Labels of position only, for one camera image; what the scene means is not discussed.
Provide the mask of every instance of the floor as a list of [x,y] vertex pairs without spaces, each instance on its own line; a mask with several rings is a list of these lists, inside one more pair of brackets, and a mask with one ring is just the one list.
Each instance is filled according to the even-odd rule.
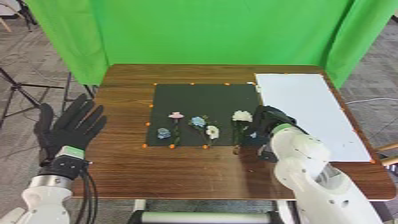
[[[56,56],[51,44],[38,27],[26,32],[21,20],[6,20],[12,33],[0,27],[0,66],[19,82],[63,86],[67,69]],[[8,84],[0,82],[0,112],[5,107]],[[398,98],[398,24],[390,21],[381,31],[369,52],[356,65],[346,84],[340,88],[346,102],[388,97]],[[38,97],[42,89],[28,88]],[[70,97],[83,92],[72,83]],[[54,112],[60,111],[62,91],[49,90],[44,101]],[[28,107],[28,102],[15,95],[10,112]],[[398,101],[378,100],[349,104],[371,145],[381,146],[398,142]],[[15,206],[24,206],[19,198],[28,180],[37,173],[37,142],[31,134],[37,111],[10,117],[0,131],[0,217]],[[79,200],[67,202],[70,216],[76,215]],[[398,200],[387,202],[398,218]],[[129,200],[99,201],[97,223],[125,223],[133,208]],[[218,211],[259,213],[271,209],[268,201],[172,201],[150,200],[150,211]]]

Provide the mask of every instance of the green backdrop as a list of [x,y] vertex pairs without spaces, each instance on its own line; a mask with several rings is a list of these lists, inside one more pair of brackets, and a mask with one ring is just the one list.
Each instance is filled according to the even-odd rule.
[[339,87],[396,0],[28,0],[81,84],[111,64],[319,65]]

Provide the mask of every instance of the robotic hand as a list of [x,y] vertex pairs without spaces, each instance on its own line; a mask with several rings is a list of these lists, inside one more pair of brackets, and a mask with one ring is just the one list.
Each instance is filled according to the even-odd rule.
[[330,151],[280,110],[259,106],[246,134],[269,137],[277,157],[275,177],[293,190],[310,224],[381,224],[349,177],[328,164]]
[[106,124],[102,106],[88,114],[92,108],[94,102],[79,95],[51,126],[53,109],[47,104],[40,105],[33,128],[40,145],[40,170],[22,191],[28,211],[24,213],[15,208],[0,219],[0,224],[69,224],[62,202],[70,197],[72,180],[86,169],[85,148]]

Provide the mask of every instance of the dark green mat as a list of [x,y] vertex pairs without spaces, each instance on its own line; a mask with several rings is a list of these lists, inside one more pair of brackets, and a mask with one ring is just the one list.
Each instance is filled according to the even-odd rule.
[[[181,112],[179,120],[181,146],[200,146],[204,140],[197,130],[188,126],[189,118],[209,116],[220,129],[220,138],[214,146],[232,145],[230,117],[236,110],[253,113],[259,105],[259,96],[252,85],[156,85],[150,126],[147,129],[147,145],[166,146],[170,139],[157,139],[157,128],[172,129],[168,114]],[[246,145],[261,145],[259,139],[246,138]]]

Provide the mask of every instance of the white board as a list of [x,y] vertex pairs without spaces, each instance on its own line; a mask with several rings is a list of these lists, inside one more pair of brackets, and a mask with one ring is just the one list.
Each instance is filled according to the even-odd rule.
[[353,132],[319,74],[255,74],[262,105],[296,119],[296,124],[323,142],[330,161],[369,162],[369,153]]

